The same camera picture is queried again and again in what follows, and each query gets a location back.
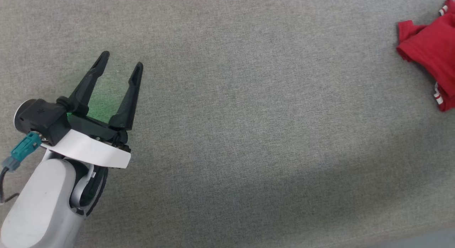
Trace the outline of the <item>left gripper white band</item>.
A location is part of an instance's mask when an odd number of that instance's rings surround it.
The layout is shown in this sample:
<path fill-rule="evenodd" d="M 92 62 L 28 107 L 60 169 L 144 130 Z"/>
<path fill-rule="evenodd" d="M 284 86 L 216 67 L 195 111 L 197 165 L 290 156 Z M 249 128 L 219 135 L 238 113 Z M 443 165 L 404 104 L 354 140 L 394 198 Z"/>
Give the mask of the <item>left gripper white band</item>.
<path fill-rule="evenodd" d="M 68 113 L 87 115 L 95 85 L 109 60 L 104 51 L 85 74 L 69 97 Z M 71 129 L 56 144 L 43 142 L 41 147 L 80 162 L 101 167 L 126 168 L 131 159 L 127 130 L 132 130 L 143 76 L 143 63 L 138 62 L 128 81 L 127 92 L 108 124 L 90 117 L 69 115 Z"/>

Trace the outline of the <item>red basketball jersey garment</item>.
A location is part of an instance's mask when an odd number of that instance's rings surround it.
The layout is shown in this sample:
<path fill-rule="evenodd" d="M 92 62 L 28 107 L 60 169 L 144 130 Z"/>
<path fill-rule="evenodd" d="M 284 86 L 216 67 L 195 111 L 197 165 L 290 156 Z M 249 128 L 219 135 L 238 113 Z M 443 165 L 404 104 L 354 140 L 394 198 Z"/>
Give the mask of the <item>red basketball jersey garment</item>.
<path fill-rule="evenodd" d="M 433 97 L 445 112 L 455 108 L 455 0 L 446 0 L 439 15 L 426 26 L 411 20 L 398 23 L 396 50 L 403 60 L 418 63 L 434 78 Z"/>

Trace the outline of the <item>grey fabric sofa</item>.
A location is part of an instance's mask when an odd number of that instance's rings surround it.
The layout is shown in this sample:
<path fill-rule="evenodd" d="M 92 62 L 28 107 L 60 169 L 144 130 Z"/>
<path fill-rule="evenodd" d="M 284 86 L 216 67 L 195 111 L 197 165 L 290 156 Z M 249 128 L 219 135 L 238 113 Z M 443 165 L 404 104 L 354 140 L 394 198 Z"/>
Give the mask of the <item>grey fabric sofa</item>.
<path fill-rule="evenodd" d="M 455 110 L 396 51 L 445 0 L 0 0 L 0 160 L 110 52 L 128 143 L 75 248 L 356 248 L 455 226 Z"/>

